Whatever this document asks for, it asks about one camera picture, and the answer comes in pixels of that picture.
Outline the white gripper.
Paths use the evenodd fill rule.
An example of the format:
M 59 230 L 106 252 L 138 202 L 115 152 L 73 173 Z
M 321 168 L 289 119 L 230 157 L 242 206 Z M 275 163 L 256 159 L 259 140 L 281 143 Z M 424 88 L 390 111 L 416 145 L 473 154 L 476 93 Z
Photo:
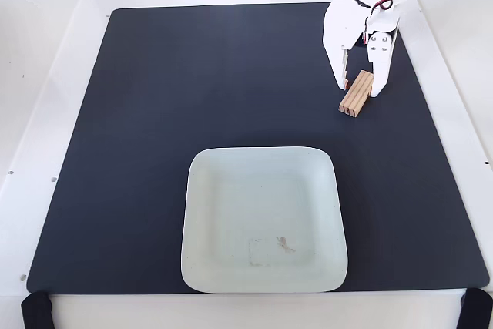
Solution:
M 360 0 L 333 0 L 324 17 L 323 44 L 340 89 L 347 85 L 347 50 L 367 45 L 368 60 L 373 66 L 371 97 L 386 86 L 394 39 L 391 34 L 400 14 L 394 0 L 379 0 L 368 5 Z

